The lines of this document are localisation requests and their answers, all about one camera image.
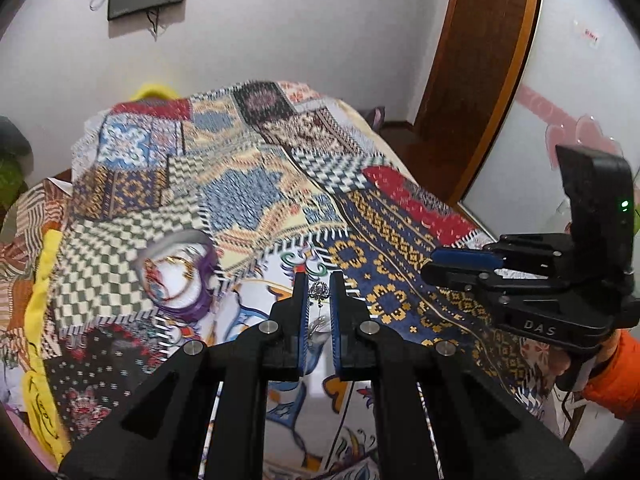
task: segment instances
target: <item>bed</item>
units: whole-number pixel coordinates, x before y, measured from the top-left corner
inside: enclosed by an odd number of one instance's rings
[[[313,288],[311,323],[341,270],[379,322],[423,345],[451,341],[540,415],[546,347],[419,277],[433,248],[488,236],[421,189],[345,102],[251,81],[117,104],[85,123],[72,181],[29,190],[0,234],[0,396],[50,469],[185,342],[232,340],[268,317],[296,272]],[[190,321],[158,309],[133,269],[186,229],[206,233],[218,260],[214,300]],[[378,478],[370,386],[338,380],[328,330],[316,322],[301,381],[270,384],[266,479]]]

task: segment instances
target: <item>wooden floor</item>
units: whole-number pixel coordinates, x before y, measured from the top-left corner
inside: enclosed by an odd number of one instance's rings
[[[452,150],[450,137],[449,140],[442,136],[421,140],[406,128],[383,128],[380,136],[398,154],[421,187],[443,202],[449,201],[472,155],[474,145],[471,142],[461,143]]]

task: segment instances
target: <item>brown wooden door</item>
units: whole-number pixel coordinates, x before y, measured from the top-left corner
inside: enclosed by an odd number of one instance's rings
[[[527,4],[531,7],[532,1],[531,24],[524,30],[523,53],[513,67],[517,61],[514,59],[516,45],[523,35]],[[408,169],[418,183],[443,200],[456,202],[460,198],[454,197],[454,192],[477,155],[482,136],[504,93],[510,69],[516,72],[512,85],[515,88],[536,6],[537,0],[449,1],[415,122],[415,131],[422,142],[411,146],[405,156]]]

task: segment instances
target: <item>orange cloth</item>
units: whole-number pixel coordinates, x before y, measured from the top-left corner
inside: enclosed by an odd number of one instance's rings
[[[618,350],[598,376],[589,381],[583,396],[604,406],[617,418],[640,411],[640,342],[623,330]]]

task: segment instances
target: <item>door frame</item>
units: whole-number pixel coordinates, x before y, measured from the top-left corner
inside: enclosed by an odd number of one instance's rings
[[[436,54],[433,58],[433,65],[431,67],[431,73],[427,85],[424,89],[424,95],[420,102],[420,108],[415,120],[414,132],[420,135],[423,131],[424,120],[426,118],[426,109],[433,87],[436,82],[438,71],[442,64],[446,52],[446,44],[449,39],[449,33],[451,23],[453,20],[453,14],[455,11],[457,0],[449,0],[447,6],[447,13],[445,15],[444,24],[442,25],[442,33],[440,34],[440,41],[436,49]],[[500,127],[507,115],[507,111],[513,101],[513,96],[520,82],[520,77],[524,70],[524,66],[529,54],[530,46],[533,41],[533,35],[535,33],[536,23],[538,22],[538,13],[540,12],[540,3],[542,0],[527,0],[525,3],[524,14],[522,17],[522,24],[520,25],[520,31],[518,33],[518,39],[516,40],[516,47],[511,57],[511,63],[507,70],[507,75],[504,78],[502,89],[498,95],[494,110],[489,117],[489,121],[482,133],[480,141],[474,150],[474,153],[469,161],[468,166],[460,177],[456,187],[453,190],[451,196],[449,196],[447,202],[449,205],[456,206],[458,202],[466,195],[471,183],[478,174],[485,157],[488,155],[489,149],[494,142],[495,137],[500,131]]]

